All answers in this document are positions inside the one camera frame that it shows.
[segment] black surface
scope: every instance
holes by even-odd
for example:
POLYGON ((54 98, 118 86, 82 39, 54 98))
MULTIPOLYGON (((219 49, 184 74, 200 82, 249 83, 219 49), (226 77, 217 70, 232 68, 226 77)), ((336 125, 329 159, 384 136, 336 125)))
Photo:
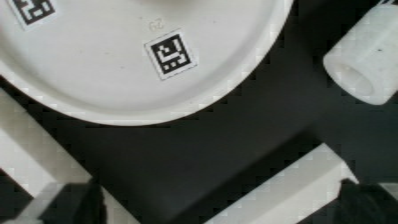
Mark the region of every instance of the black surface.
POLYGON ((398 181, 398 99, 375 107, 335 85, 322 57, 379 1, 301 0, 242 86, 189 118, 109 127, 8 87, 143 223, 201 223, 320 141, 365 182, 398 181))

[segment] white plate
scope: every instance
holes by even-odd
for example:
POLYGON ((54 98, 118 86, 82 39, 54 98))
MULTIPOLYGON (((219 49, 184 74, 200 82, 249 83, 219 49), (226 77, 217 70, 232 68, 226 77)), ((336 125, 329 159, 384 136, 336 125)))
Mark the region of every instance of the white plate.
POLYGON ((148 125, 198 112, 244 81, 294 0, 40 2, 56 13, 0 1, 0 74, 75 118, 148 125))

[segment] black object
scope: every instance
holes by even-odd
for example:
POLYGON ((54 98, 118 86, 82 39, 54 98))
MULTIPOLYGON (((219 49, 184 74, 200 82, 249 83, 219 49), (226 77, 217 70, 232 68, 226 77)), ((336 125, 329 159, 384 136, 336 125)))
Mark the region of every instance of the black object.
POLYGON ((100 185, 68 184, 41 214, 45 224, 107 224, 107 208, 100 185))
POLYGON ((33 196, 0 169, 0 223, 17 218, 31 200, 33 196))
POLYGON ((343 181, 340 197, 301 224, 397 224, 398 200, 379 184, 343 181))

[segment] white strip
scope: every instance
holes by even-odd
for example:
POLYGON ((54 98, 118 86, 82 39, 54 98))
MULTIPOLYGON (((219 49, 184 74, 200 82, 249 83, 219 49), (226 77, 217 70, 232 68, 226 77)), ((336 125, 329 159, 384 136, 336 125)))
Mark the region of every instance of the white strip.
POLYGON ((208 224, 297 224, 336 199, 356 176, 324 144, 208 221, 208 224))
MULTIPOLYGON (((2 89, 0 155, 0 168, 34 197, 45 195, 50 200, 49 184, 57 183, 56 186, 63 188, 65 183, 86 183, 91 179, 84 167, 2 89)), ((43 203, 41 206, 33 204, 34 209, 27 210, 25 216, 40 214, 43 203)), ((109 224, 139 224, 107 191, 105 205, 109 224)))

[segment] white object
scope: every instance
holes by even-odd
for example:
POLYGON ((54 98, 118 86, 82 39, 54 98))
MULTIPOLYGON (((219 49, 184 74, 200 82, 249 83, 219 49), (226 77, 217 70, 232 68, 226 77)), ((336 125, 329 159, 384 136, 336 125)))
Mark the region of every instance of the white object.
POLYGON ((2 76, 70 116, 148 125, 191 115, 235 89, 294 0, 49 0, 56 14, 43 19, 50 6, 13 2, 0 1, 2 76), (162 39, 173 34, 182 40, 162 39))
POLYGON ((207 224, 297 224, 338 198, 342 180, 358 178, 324 144, 207 224))
MULTIPOLYGON (((54 194, 66 183, 88 183, 91 175, 84 167, 2 89, 0 146, 0 168, 34 198, 49 191, 52 183, 57 183, 54 194)), ((104 193, 109 223, 137 224, 134 216, 105 189, 104 193)), ((27 218, 38 217, 43 205, 31 204, 31 207, 29 213, 24 214, 27 218)))
POLYGON ((398 5, 384 1, 326 56, 331 77, 367 103, 381 105, 398 90, 398 5))

